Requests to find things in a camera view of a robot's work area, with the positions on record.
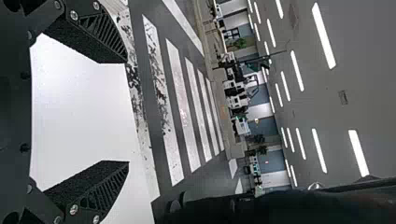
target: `bolt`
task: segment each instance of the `bolt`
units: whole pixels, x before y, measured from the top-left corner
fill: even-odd
[[[27,31],[27,38],[31,40],[33,38],[32,32]]]
[[[59,224],[62,222],[62,218],[61,217],[56,217],[55,219],[53,219],[53,224]]]
[[[70,215],[75,215],[78,211],[78,205],[73,204],[73,206],[70,208]]]
[[[30,149],[31,149],[30,146],[25,143],[25,144],[21,145],[20,151],[21,151],[21,153],[26,153],[26,152],[29,152]]]
[[[100,6],[98,2],[93,2],[93,8],[95,8],[96,11],[99,11]]]
[[[95,216],[95,217],[93,218],[93,224],[98,224],[99,221],[100,221],[99,216]]]
[[[78,21],[78,14],[75,10],[70,11],[70,17],[72,18],[73,21]]]
[[[58,2],[58,1],[53,2],[53,5],[54,5],[55,8],[58,9],[58,10],[62,8],[61,3]]]
[[[30,194],[33,190],[32,185],[27,185],[27,194]]]

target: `lane line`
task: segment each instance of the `lane line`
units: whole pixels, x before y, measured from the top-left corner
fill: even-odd
[[[201,84],[202,96],[204,98],[204,106],[205,106],[205,111],[206,111],[206,115],[207,115],[207,122],[209,124],[210,136],[212,138],[213,149],[215,151],[215,155],[217,156],[217,155],[219,155],[218,140],[216,138],[215,126],[213,125],[212,113],[210,112],[210,106],[209,106],[207,91],[206,91],[206,87],[205,87],[204,75],[199,70],[198,70],[198,77],[199,77],[199,81]]]
[[[201,142],[204,150],[205,161],[212,160],[212,154],[210,153],[209,140],[207,138],[207,131],[204,119],[204,112],[201,104],[201,100],[198,92],[198,85],[192,63],[186,58],[187,73],[189,75],[190,87],[192,100],[194,102],[195,113],[197,114],[198,128],[201,135]]]
[[[178,151],[175,124],[172,108],[169,102],[169,93],[166,84],[165,72],[163,71],[163,56],[161,54],[160,41],[157,28],[143,16],[145,25],[150,71],[154,82],[157,104],[163,128],[163,141],[165,144],[166,159],[168,160],[169,173],[172,186],[184,179],[183,167],[181,166],[180,153]]]
[[[157,173],[155,170],[154,157],[152,155],[151,139],[149,136],[149,125],[144,107],[144,96],[141,87],[141,79],[137,64],[137,55],[134,47],[134,32],[131,27],[131,17],[129,8],[119,14],[120,21],[117,24],[121,38],[128,49],[128,63],[125,64],[129,93],[131,95],[134,120],[136,123],[137,136],[139,139],[142,162],[145,167],[148,194],[153,202],[161,196],[158,184]]]
[[[220,149],[221,151],[224,151],[224,142],[222,139],[220,124],[219,124],[219,113],[215,104],[215,99],[213,97],[212,86],[209,79],[206,79],[206,83],[207,83],[207,88],[209,89],[209,98],[210,98],[210,103],[212,104],[212,112],[213,112],[213,117],[215,118],[216,131],[218,132],[218,137],[220,142]]]
[[[176,21],[178,22],[178,24],[180,24],[181,28],[183,28],[184,32],[190,38],[195,47],[200,51],[202,56],[205,57],[204,49],[202,47],[202,42],[200,38],[192,29],[189,21],[187,21],[186,16],[184,16],[183,12],[180,10],[175,0],[163,0],[163,3],[175,17]]]
[[[199,161],[197,142],[194,128],[192,126],[189,99],[187,98],[183,71],[181,70],[180,56],[178,54],[178,49],[168,39],[166,39],[166,45],[168,47],[169,58],[171,59],[170,63],[175,84],[178,110],[180,112],[181,124],[183,126],[187,155],[189,156],[190,161],[190,169],[191,172],[194,172],[201,166],[201,162]]]

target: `black metal bracket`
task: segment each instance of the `black metal bracket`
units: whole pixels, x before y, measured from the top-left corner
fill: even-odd
[[[37,37],[49,28],[65,12],[62,0],[47,0],[27,16],[28,37],[31,46]]]
[[[0,1],[0,54],[3,56],[0,73],[0,223],[99,223],[120,194],[129,172],[128,162],[99,162],[85,173],[52,189],[68,186],[69,196],[78,196],[80,198],[75,200],[88,200],[94,205],[94,208],[90,207],[91,204],[84,207],[82,203],[77,216],[67,215],[70,214],[68,202],[63,202],[66,205],[57,203],[65,197],[54,200],[57,194],[50,190],[41,192],[35,181],[29,178],[32,148],[32,71],[29,48],[41,33],[64,15],[66,7],[61,0],[47,0],[42,4],[39,1],[25,0],[24,4],[29,8],[24,11],[20,1]],[[108,17],[106,22],[106,27],[110,27],[112,23]],[[120,34],[107,32],[103,36],[105,41],[110,37],[119,40],[116,37],[120,37]],[[123,53],[123,43],[115,43]],[[81,180],[92,176],[94,179],[88,187],[84,186],[86,182],[81,183]],[[76,189],[78,192],[70,188],[75,185],[80,185]]]

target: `person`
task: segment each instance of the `person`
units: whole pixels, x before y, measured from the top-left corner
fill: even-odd
[[[159,223],[388,224],[396,223],[396,206],[388,194],[290,190],[247,202],[226,197],[188,203]]]

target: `metal frame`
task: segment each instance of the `metal frame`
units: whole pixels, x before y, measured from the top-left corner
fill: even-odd
[[[80,0],[64,0],[68,4],[80,4]],[[29,177],[32,145],[32,80],[29,48],[36,38],[64,16],[64,1],[2,0],[0,1],[0,223],[99,223],[88,214],[99,214],[95,209],[81,212],[74,218],[65,219],[65,207],[59,207],[35,181]],[[108,174],[119,176],[122,188],[128,172],[125,168]],[[106,215],[120,193],[113,192],[113,202],[101,215]]]

